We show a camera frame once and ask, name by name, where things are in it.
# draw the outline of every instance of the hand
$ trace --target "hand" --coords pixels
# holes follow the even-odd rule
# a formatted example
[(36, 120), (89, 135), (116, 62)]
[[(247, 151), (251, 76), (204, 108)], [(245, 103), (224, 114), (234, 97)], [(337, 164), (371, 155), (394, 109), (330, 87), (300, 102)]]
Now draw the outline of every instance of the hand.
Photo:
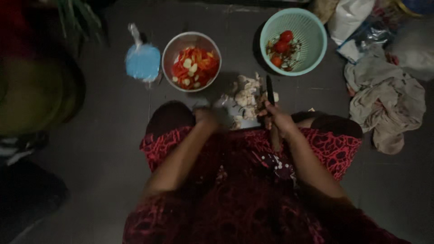
[(196, 117), (196, 125), (203, 124), (213, 132), (220, 127), (215, 114), (210, 108), (201, 107), (194, 109), (193, 114)]
[(281, 131), (282, 137), (290, 136), (292, 133), (298, 131), (298, 127), (291, 116), (282, 112), (277, 105), (273, 106), (270, 102), (266, 101), (265, 107), (273, 115), (272, 120)]

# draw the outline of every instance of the person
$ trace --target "person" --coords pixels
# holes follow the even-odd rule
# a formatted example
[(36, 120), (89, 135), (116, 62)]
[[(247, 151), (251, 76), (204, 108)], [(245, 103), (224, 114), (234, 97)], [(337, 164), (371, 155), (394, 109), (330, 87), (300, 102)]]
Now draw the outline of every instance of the person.
[(209, 109), (161, 106), (141, 143), (152, 175), (123, 244), (408, 243), (339, 184), (362, 142), (357, 123), (266, 109), (283, 138), (279, 152), (266, 129), (221, 132)]

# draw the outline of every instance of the floor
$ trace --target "floor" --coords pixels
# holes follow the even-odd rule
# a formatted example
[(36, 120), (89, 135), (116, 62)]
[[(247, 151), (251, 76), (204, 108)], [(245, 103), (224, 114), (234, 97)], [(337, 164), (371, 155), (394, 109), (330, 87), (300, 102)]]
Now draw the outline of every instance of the floor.
[[(119, 0), (106, 9), (109, 46), (87, 43), (79, 66), (87, 95), (81, 112), (51, 131), (49, 146), (35, 155), (39, 165), (61, 177), (71, 198), (58, 212), (36, 225), (18, 243), (121, 243), (123, 225), (150, 172), (138, 149), (150, 115), (166, 101), (188, 106), (207, 102), (208, 93), (189, 96), (166, 80), (151, 92), (125, 74), (124, 58), (133, 39), (127, 24), (135, 22), (160, 50), (175, 35), (194, 30), (209, 35), (222, 52), (220, 80), (265, 71), (252, 54), (258, 27), (275, 8), (204, 3)], [(343, 77), (345, 61), (329, 40), (323, 61), (297, 77), (272, 76), (287, 112), (310, 108), (348, 117), (349, 100)], [(405, 134), (406, 145), (389, 156), (370, 147), (366, 134), (342, 185), (354, 204), (381, 227), (413, 243), (432, 243), (434, 84), (424, 84), (424, 124)]]

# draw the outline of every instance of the metal bowl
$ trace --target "metal bowl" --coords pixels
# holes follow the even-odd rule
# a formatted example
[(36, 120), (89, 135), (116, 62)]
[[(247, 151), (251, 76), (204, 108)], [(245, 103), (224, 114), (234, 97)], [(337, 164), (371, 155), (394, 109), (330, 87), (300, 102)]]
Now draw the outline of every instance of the metal bowl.
[[(219, 67), (216, 75), (213, 78), (211, 78), (205, 86), (200, 87), (198, 89), (191, 89), (191, 90), (182, 89), (177, 85), (177, 83), (173, 82), (172, 80), (173, 77), (172, 66), (175, 63), (175, 60), (178, 57), (179, 52), (188, 47), (203, 48), (207, 52), (214, 51), (214, 53), (218, 55), (218, 59), (219, 59)], [(166, 48), (164, 49), (161, 63), (163, 66), (163, 73), (164, 76), (166, 77), (166, 80), (174, 88), (183, 92), (198, 92), (209, 87), (212, 84), (212, 82), (216, 79), (221, 68), (221, 54), (216, 43), (210, 37), (199, 32), (190, 31), (190, 32), (181, 33), (175, 36), (172, 40), (170, 40), (170, 42), (167, 44)]]

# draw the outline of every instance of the red patterned dress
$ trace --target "red patterned dress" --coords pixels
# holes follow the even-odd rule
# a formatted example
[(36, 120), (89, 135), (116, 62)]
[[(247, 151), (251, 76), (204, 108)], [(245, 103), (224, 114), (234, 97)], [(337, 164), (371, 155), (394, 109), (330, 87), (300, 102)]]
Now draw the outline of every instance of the red patterned dress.
[[(151, 171), (190, 130), (145, 136), (141, 150)], [(301, 131), (320, 161), (341, 180), (361, 140), (317, 129)], [(319, 214), (304, 207), (288, 148), (283, 145), (275, 153), (268, 138), (265, 130), (213, 135), (181, 189), (148, 198), (128, 216), (123, 243), (408, 243), (359, 209)]]

